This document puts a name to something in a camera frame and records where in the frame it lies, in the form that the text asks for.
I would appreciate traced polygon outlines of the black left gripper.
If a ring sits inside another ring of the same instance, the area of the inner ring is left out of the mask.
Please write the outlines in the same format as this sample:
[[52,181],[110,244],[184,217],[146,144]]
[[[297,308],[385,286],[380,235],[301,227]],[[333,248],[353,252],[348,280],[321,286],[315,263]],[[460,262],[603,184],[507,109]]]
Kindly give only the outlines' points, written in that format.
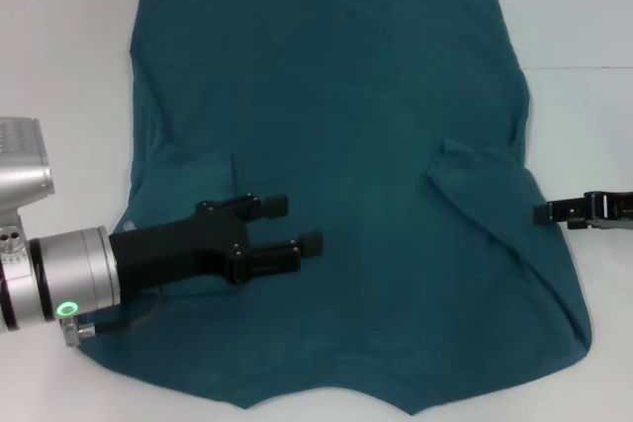
[[320,231],[248,247],[246,222],[287,216],[286,195],[246,194],[200,202],[183,219],[109,236],[122,298],[200,276],[242,285],[255,278],[299,272],[302,260],[323,250]]

